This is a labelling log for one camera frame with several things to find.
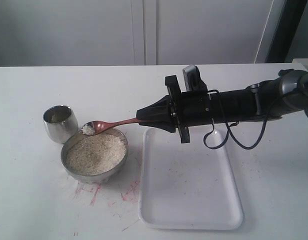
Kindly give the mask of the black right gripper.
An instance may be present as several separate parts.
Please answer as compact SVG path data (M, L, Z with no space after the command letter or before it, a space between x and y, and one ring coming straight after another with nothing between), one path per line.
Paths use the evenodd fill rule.
M176 75L165 77L165 86L169 96L136 111L138 124L169 133L175 133L177 127L181 143L189 143L189 127L210 125L213 121L209 93L187 90L182 92ZM174 122L170 118L170 102Z

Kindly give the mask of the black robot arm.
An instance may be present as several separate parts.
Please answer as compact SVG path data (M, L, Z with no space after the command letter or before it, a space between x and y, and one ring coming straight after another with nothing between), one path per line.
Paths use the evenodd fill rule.
M304 111L308 118L307 71L280 70L274 80L225 92L208 89L195 65L182 71L186 90L181 91L175 75L165 77L168 94L136 112L140 125L178 132L184 144L190 142L189 127L225 124L225 137L229 138L234 136L231 127L240 122L262 122L253 145L245 146L233 138L241 148L251 150L261 141L268 121L299 111Z

